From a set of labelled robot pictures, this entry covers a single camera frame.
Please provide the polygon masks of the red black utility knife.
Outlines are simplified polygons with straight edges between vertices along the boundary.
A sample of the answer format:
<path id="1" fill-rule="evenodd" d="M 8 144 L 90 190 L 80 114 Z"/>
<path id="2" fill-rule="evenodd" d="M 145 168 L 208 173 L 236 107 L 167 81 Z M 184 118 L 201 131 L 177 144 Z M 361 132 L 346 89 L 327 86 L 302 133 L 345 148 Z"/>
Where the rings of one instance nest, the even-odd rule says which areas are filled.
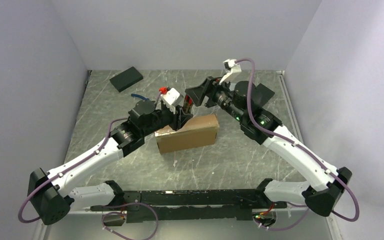
<path id="1" fill-rule="evenodd" d="M 186 95 L 183 101 L 183 112 L 186 114 L 191 114 L 193 105 L 193 100 L 188 95 Z"/>

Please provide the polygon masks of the brown cardboard express box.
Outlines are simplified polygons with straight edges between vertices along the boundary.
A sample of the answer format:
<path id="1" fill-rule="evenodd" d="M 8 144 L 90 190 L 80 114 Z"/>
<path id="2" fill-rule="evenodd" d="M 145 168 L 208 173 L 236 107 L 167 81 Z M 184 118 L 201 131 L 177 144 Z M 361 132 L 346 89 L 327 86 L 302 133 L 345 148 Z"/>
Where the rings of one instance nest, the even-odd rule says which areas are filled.
<path id="1" fill-rule="evenodd" d="M 181 129 L 166 126 L 154 133 L 161 154 L 210 146 L 216 143 L 220 125 L 215 114 L 196 116 Z"/>

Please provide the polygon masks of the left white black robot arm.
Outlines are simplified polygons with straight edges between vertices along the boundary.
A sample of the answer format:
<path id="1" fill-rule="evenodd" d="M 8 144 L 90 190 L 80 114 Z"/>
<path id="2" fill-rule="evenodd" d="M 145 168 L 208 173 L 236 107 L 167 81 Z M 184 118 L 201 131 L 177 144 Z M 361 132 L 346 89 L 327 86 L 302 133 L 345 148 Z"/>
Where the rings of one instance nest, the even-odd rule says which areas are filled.
<path id="1" fill-rule="evenodd" d="M 108 127 L 104 138 L 94 147 L 73 160 L 44 171 L 37 168 L 29 176 L 27 198 L 18 211 L 22 223 L 41 220 L 49 226 L 63 219 L 71 210 L 92 206 L 119 209 L 124 203 L 124 192 L 113 180 L 96 186 L 78 187 L 78 183 L 106 165 L 136 151 L 145 138 L 169 126 L 180 130 L 193 114 L 193 101 L 187 96 L 182 105 L 161 100 L 161 108 L 152 100 L 140 100 L 120 118 L 118 126 Z"/>

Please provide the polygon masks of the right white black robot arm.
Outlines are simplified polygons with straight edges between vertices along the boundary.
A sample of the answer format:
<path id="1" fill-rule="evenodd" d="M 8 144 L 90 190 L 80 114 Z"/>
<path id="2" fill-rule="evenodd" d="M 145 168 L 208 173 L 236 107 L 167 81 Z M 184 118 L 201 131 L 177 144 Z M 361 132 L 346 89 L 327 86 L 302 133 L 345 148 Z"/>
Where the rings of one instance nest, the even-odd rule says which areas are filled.
<path id="1" fill-rule="evenodd" d="M 317 157 L 279 118 L 265 110 L 263 106 L 275 93 L 263 84 L 251 88 L 251 113 L 258 124 L 255 126 L 247 109 L 248 84 L 248 81 L 240 81 L 232 87 L 230 83 L 207 77 L 199 86 L 187 88 L 185 93 L 190 105 L 219 106 L 239 122 L 248 138 L 278 154 L 305 178 L 304 182 L 264 179 L 255 190 L 255 200 L 260 207 L 267 208 L 273 202 L 290 202 L 328 217 L 344 193 L 352 172 Z"/>

